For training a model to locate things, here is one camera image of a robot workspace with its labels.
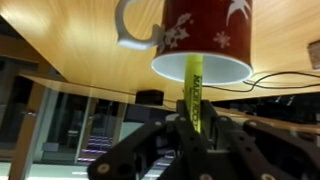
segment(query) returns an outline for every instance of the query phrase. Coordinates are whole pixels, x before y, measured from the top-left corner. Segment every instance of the red mug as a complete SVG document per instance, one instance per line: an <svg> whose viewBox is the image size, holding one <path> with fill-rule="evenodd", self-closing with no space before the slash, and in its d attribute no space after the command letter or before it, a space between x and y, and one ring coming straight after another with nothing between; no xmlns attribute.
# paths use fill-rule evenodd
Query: red mug
<svg viewBox="0 0 320 180"><path fill-rule="evenodd" d="M154 25L147 40L133 37L125 27L128 3L116 9L118 44L145 50L158 46L152 69L184 81L185 60L203 55L203 84L226 85L247 80L250 66L252 0L166 0L162 26Z"/></svg>

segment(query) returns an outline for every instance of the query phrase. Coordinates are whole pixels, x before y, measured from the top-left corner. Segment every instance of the wooden panel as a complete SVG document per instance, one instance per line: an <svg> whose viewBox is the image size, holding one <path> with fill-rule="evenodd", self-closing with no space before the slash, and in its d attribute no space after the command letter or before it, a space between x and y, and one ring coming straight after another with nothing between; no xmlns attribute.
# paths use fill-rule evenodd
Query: wooden panel
<svg viewBox="0 0 320 180"><path fill-rule="evenodd" d="M0 35L0 55L34 63L46 60L23 39Z"/></svg>
<svg viewBox="0 0 320 180"><path fill-rule="evenodd" d="M165 99L173 102L181 99L183 84L162 78L150 68L155 49L137 51L116 44L117 2L1 0L0 13L70 82L119 91L124 99L127 94L146 89L162 90ZM133 35L140 38L150 35L151 25L161 20L163 2L141 0L128 7L125 19ZM252 65L256 75L252 80L286 70L320 74L312 71L307 51L309 43L320 39L320 8L317 8L320 1L253 2ZM315 78L283 75L262 84L288 86L319 82ZM236 84L227 88L249 87ZM319 90L319 87L281 91L257 88L250 93L231 93L206 88L203 98L218 101Z"/></svg>
<svg viewBox="0 0 320 180"><path fill-rule="evenodd" d="M320 125L303 125L303 124L290 123L290 122L285 122L277 119L251 116L243 112L233 111L233 110L224 109L224 108L215 107L215 110L219 113L219 115L229 116L230 118L232 118L232 120L236 122L243 123L244 121L247 121L247 120L257 120L279 129L284 129L289 131L294 130L299 132L307 132L307 133L320 135Z"/></svg>

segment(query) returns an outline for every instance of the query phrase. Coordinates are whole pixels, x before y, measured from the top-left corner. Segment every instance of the cable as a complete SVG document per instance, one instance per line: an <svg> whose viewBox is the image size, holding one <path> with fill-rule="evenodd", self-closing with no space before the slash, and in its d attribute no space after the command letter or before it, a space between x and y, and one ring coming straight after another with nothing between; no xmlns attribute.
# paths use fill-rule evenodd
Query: cable
<svg viewBox="0 0 320 180"><path fill-rule="evenodd" d="M274 73L274 74L269 74L267 76L264 76L264 77L258 79L254 83L250 83L250 82L244 81L243 82L244 84L251 86L251 88L248 89L248 90L234 90L234 89L226 89L226 88L220 88L220 87L215 87L215 86L203 86L203 87L208 87L208 88L213 88L213 89L218 89L218 90L224 90L224 91L229 91L229 92L251 92L255 87L264 88L264 89L302 89L302 88L320 86L320 83L310 84L310 85L305 85L305 86L289 86L289 87L268 87L268 86L258 85L259 82L261 82L262 80L264 80L266 78L273 77L273 76L278 76L278 75L285 75L285 74L296 74L296 75L320 78L320 76L314 75L314 74L308 74L308 73L302 73L302 72L296 72L296 71L287 71L287 72L278 72L278 73Z"/></svg>

